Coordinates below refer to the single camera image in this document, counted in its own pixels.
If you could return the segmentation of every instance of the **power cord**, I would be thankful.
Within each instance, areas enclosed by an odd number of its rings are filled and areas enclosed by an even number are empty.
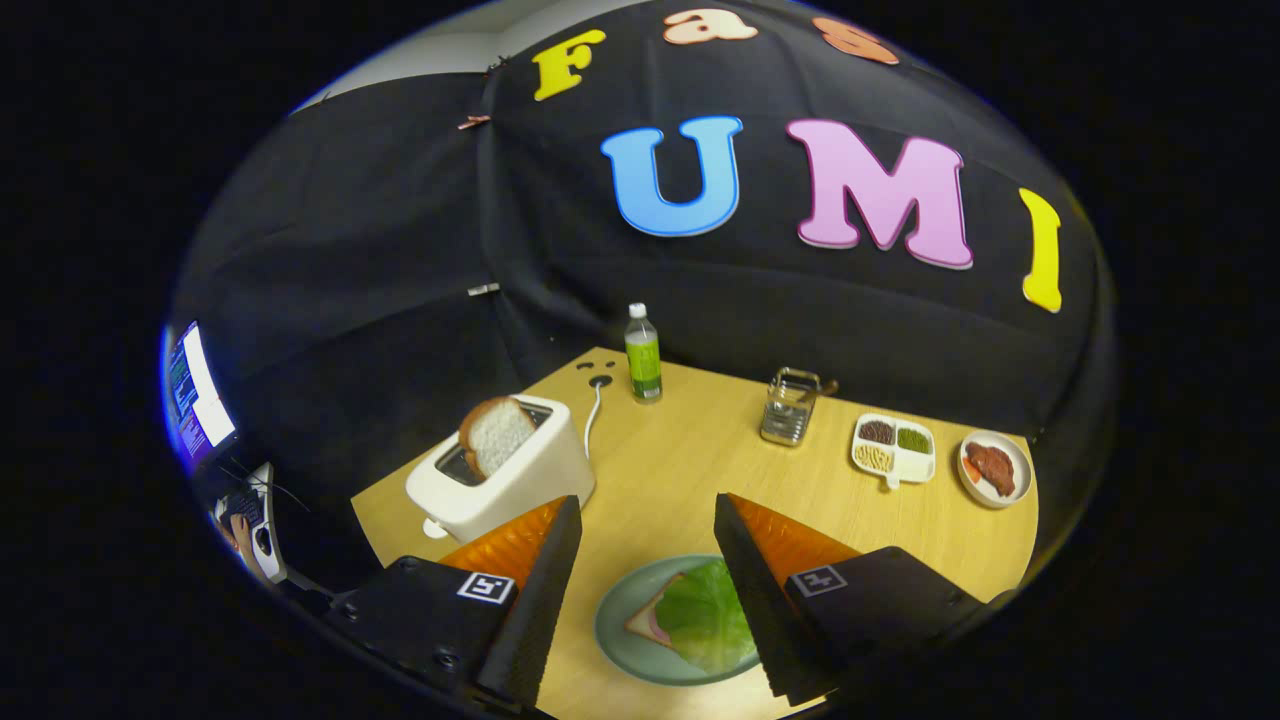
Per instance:
[[[236,457],[232,457],[232,462],[234,462],[241,470],[244,470],[246,473],[248,473],[248,468],[246,468],[244,465],[241,465],[241,461],[237,460]],[[223,469],[223,471],[227,473],[228,475],[230,475],[230,473],[227,471],[225,468]],[[262,478],[259,478],[257,473],[250,473],[247,480],[248,480],[250,486],[253,486],[256,483],[262,489],[276,489],[278,488],[278,489],[283,491],[284,495],[292,497],[293,502],[297,502],[298,505],[301,505],[303,510],[306,510],[307,512],[311,512],[311,509],[307,507],[305,502],[302,502],[301,500],[298,500],[298,496],[296,496],[292,492],[289,492],[288,488],[285,488],[280,483],[266,484],[266,480],[264,480]]]
[[[588,460],[591,459],[591,445],[590,445],[591,423],[595,421],[595,414],[600,410],[600,386],[603,386],[604,383],[596,382],[596,379],[593,378],[591,384],[595,386],[595,406],[591,407],[591,415],[588,416],[586,419],[586,430],[582,432],[582,450],[586,451]]]

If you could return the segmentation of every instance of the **green plate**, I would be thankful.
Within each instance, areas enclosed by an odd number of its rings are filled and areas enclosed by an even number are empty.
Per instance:
[[[695,665],[685,662],[673,650],[626,632],[622,624],[637,610],[653,600],[676,573],[700,568],[721,560],[719,555],[681,555],[645,565],[618,580],[604,593],[600,607],[595,611],[595,643],[604,656],[620,670],[641,680],[659,685],[705,685],[727,680],[733,675],[750,670],[760,661],[755,652],[742,659],[742,662],[727,673],[708,675]]]

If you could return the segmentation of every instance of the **toast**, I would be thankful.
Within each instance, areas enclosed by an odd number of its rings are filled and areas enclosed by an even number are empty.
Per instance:
[[[662,585],[662,589],[659,589],[658,593],[654,594],[653,598],[648,603],[645,603],[644,607],[637,610],[635,615],[628,618],[627,621],[622,624],[622,626],[628,633],[635,633],[643,638],[648,638],[660,644],[662,647],[671,650],[671,637],[668,637],[667,633],[658,626],[657,607],[658,602],[662,600],[662,596],[667,594],[667,588],[669,588],[672,583],[684,577],[685,577],[684,573],[676,573],[676,575],[673,575],[669,580],[667,580],[667,584]]]
[[[484,480],[493,477],[536,429],[518,400],[494,397],[476,405],[462,419],[458,445],[471,471]]]

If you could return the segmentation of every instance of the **hand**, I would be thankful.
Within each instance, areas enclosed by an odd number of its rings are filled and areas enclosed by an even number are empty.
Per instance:
[[[238,547],[253,547],[253,541],[248,537],[248,520],[239,512],[232,515],[232,534]]]
[[[223,524],[216,520],[214,521],[214,525],[218,527],[218,532],[223,534],[223,539],[227,541],[227,544],[229,544],[233,551],[239,552],[239,543],[236,542],[236,538],[232,536],[230,530],[224,528]]]

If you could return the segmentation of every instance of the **green powder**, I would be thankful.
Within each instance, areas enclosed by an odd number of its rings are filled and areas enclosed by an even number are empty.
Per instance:
[[[929,437],[924,433],[902,428],[897,430],[897,446],[904,450],[914,450],[916,452],[927,454],[929,452]]]

